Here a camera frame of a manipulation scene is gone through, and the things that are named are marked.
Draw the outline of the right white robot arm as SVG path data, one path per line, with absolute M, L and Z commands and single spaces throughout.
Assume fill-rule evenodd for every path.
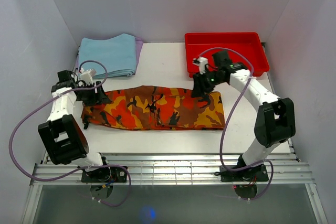
M 202 55 L 193 59 L 199 71 L 193 75 L 192 97 L 205 97 L 214 88 L 227 83 L 245 98 L 256 110 L 254 140 L 240 155 L 237 165 L 221 166 L 219 176 L 239 177 L 250 180 L 261 170 L 267 156 L 281 143 L 296 133 L 294 103 L 290 98 L 280 98 L 266 89 L 253 76 L 254 68 L 245 57 L 234 63 L 229 57 L 229 48 L 217 48 L 213 54 L 215 66 L 211 67 Z

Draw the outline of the orange camouflage trousers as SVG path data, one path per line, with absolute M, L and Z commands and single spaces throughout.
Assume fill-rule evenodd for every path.
M 193 98 L 184 88 L 139 86 L 107 93 L 110 103 L 83 108 L 85 127 L 102 125 L 122 130 L 222 130 L 220 92 Z

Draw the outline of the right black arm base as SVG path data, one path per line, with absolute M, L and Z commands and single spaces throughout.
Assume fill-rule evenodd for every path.
M 221 177 L 221 182 L 267 182 L 269 177 L 266 166 L 259 165 L 249 169 L 238 172 L 230 172 L 224 169 L 223 166 L 219 168 L 219 172 L 215 172 L 215 176 Z

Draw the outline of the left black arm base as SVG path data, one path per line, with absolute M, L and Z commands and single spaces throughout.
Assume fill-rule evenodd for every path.
M 82 172 L 82 183 L 125 183 L 127 174 L 124 169 L 119 167 L 98 168 L 90 172 Z

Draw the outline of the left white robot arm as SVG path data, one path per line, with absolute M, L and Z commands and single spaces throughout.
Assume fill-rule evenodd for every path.
M 86 137 L 73 116 L 77 101 L 84 106 L 105 105 L 110 99 L 100 81 L 94 82 L 94 69 L 58 72 L 59 81 L 52 86 L 53 97 L 50 116 L 38 126 L 38 133 L 46 151 L 55 164 L 75 164 L 84 167 L 85 174 L 92 180 L 107 182 L 111 179 L 111 168 L 100 153 L 91 153 Z

